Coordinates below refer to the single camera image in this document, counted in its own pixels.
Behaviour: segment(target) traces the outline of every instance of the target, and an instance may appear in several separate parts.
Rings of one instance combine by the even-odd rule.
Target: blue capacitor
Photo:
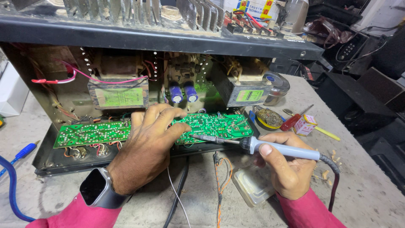
[[[185,82],[184,83],[184,92],[187,96],[188,102],[196,102],[198,99],[196,89],[194,88],[193,82]]]
[[[183,93],[181,92],[179,83],[171,82],[169,86],[169,92],[173,103],[180,103],[183,100]]]

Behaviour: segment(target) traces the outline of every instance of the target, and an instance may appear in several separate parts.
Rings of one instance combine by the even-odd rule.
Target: green label
[[[95,89],[100,107],[143,105],[142,88]]]
[[[236,101],[258,101],[262,98],[263,90],[241,90]]]

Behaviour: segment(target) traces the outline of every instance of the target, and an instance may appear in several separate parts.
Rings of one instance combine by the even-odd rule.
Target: printed circuit board
[[[244,115],[239,114],[188,114],[180,120],[173,120],[175,123],[186,123],[191,127],[191,132],[183,133],[176,145],[193,144],[205,142],[190,137],[190,134],[218,136],[225,139],[243,138],[253,135],[253,130]]]
[[[53,148],[124,141],[127,140],[130,131],[130,122],[64,125],[59,130]]]

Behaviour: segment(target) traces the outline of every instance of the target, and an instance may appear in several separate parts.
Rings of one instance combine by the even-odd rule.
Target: pink shirt
[[[346,228],[328,211],[312,189],[297,200],[288,200],[278,193],[277,197],[291,228]],[[79,193],[59,214],[37,219],[26,228],[112,228],[120,211],[121,208],[89,207]]]

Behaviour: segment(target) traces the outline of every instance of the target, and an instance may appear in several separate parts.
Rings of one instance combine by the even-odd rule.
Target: right hand
[[[270,133],[259,137],[259,140],[313,150],[292,131]],[[260,145],[255,157],[256,166],[270,165],[273,187],[284,198],[297,200],[308,192],[316,161],[301,158],[287,161],[284,155],[267,143]]]

